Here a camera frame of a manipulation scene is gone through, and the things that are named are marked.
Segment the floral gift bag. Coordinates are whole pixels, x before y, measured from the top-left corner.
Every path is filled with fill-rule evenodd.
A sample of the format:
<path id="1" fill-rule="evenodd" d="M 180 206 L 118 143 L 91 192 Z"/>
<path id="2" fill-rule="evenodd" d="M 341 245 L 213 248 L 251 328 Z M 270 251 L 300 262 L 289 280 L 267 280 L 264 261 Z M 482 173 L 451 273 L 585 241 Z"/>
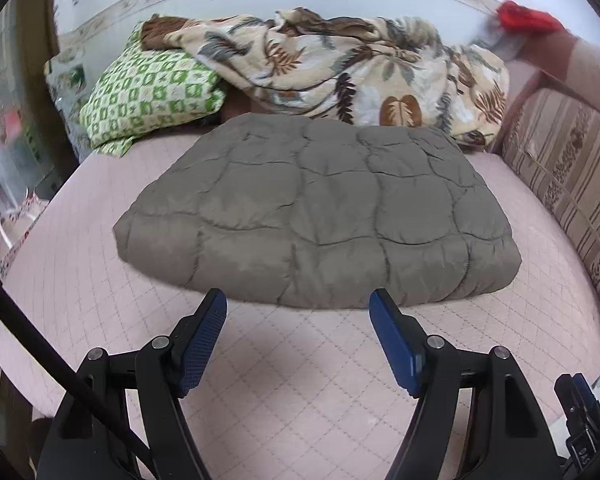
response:
<path id="1" fill-rule="evenodd" d="M 15 209 L 0 214 L 0 279 L 4 280 L 24 241 L 50 202 L 30 192 Z"/>

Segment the striped floral headboard cushion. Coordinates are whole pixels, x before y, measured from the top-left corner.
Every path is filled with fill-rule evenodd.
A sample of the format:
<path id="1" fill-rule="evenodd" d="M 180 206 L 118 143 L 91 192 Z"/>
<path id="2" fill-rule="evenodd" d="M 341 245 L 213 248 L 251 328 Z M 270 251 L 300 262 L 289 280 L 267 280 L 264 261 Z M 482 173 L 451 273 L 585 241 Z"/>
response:
<path id="1" fill-rule="evenodd" d="M 506 67 L 504 119 L 488 150 L 553 215 L 600 300 L 600 111 L 530 64 Z"/>

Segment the grey cloth under red item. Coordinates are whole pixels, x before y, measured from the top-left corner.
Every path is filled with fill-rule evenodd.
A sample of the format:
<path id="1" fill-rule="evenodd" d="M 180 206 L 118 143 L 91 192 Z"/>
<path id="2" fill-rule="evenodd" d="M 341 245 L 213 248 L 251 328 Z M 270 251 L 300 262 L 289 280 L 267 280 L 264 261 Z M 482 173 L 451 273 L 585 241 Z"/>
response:
<path id="1" fill-rule="evenodd" d="M 508 32 L 496 15 L 491 15 L 481 24 L 469 43 L 489 50 L 504 62 L 513 60 L 527 43 L 525 32 Z"/>

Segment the green white checkered pillow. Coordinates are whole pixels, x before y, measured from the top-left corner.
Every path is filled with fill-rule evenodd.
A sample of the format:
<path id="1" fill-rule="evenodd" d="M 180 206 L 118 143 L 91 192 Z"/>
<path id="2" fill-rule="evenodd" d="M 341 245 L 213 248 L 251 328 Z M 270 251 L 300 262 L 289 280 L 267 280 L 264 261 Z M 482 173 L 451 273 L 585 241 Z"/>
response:
<path id="1" fill-rule="evenodd" d="M 80 109 L 91 149 L 121 157 L 156 130 L 220 111 L 220 76 L 183 50 L 144 50 L 136 24 L 120 55 L 102 72 Z"/>

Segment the red cloth item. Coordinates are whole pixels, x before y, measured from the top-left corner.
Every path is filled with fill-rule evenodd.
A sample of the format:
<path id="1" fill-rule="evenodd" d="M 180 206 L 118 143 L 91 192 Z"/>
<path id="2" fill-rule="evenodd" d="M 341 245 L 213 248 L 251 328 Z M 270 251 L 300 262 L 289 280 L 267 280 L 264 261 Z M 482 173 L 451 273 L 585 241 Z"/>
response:
<path id="1" fill-rule="evenodd" d="M 550 14 L 520 6 L 513 0 L 505 0 L 496 9 L 496 16 L 506 32 L 520 34 L 550 34 L 564 30 L 564 25 Z"/>

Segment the grey quilted hooded jacket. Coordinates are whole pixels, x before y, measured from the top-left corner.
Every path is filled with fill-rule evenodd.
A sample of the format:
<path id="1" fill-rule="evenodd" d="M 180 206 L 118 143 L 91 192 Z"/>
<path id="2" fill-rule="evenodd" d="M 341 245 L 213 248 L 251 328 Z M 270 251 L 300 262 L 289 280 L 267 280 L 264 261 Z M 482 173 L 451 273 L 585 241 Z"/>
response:
<path id="1" fill-rule="evenodd" d="M 440 130 L 247 114 L 204 134 L 114 225 L 150 278 L 240 301 L 402 307 L 496 292 L 521 255 L 498 200 Z"/>

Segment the glass patterned door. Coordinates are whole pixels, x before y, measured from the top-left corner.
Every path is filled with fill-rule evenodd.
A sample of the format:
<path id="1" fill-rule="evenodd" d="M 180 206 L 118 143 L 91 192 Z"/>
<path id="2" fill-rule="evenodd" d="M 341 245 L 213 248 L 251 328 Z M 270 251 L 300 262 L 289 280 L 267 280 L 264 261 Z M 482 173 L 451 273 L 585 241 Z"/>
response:
<path id="1" fill-rule="evenodd" d="M 59 185 L 60 174 L 27 97 L 15 11 L 8 4 L 0 12 L 0 212 L 21 206 L 32 192 L 49 200 Z"/>

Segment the beige leaf print blanket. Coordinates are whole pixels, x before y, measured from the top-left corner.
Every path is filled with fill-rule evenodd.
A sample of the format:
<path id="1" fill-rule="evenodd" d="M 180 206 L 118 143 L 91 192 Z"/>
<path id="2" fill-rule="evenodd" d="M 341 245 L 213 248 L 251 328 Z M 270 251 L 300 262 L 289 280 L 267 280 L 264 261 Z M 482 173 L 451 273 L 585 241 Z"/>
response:
<path id="1" fill-rule="evenodd" d="M 155 15 L 140 44 L 186 52 L 274 114 L 432 127 L 477 150 L 505 116 L 504 62 L 475 44 L 447 46 L 422 18 L 322 18 L 305 8 L 272 20 Z"/>

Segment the floral fabric by window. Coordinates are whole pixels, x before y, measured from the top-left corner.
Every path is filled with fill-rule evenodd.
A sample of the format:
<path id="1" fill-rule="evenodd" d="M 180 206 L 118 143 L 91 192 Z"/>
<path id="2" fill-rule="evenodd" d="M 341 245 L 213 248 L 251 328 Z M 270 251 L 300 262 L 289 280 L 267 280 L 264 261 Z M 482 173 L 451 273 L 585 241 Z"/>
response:
<path id="1" fill-rule="evenodd" d="M 92 152 L 91 141 L 80 123 L 80 110 L 93 88 L 85 73 L 84 55 L 84 47 L 62 50 L 44 64 L 43 70 L 50 98 L 79 162 Z"/>

